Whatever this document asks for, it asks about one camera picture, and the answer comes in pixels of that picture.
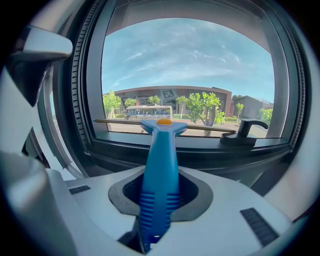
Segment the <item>bus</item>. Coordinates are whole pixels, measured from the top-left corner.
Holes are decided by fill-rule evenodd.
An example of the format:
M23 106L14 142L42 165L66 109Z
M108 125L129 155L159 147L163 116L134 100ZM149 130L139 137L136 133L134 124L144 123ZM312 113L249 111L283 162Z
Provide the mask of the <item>bus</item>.
M126 119L170 119L172 120L171 106L128 106Z

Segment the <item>blue sky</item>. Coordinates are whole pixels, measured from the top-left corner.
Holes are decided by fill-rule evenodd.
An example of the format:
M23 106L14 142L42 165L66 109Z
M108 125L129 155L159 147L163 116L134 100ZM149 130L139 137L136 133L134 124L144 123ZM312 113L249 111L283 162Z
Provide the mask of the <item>blue sky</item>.
M274 102L272 59L221 25L164 18L120 29L104 41L102 92L146 86L217 87Z

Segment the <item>blue handle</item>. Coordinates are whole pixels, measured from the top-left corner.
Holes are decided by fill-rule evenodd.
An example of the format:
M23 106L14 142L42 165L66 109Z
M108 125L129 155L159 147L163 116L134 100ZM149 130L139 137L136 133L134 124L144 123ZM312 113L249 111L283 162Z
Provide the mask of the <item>blue handle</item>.
M152 135L143 175L139 216L148 252L150 244L156 244L168 230L170 215L180 206L175 137L185 132L188 125L163 119L142 120L140 125Z

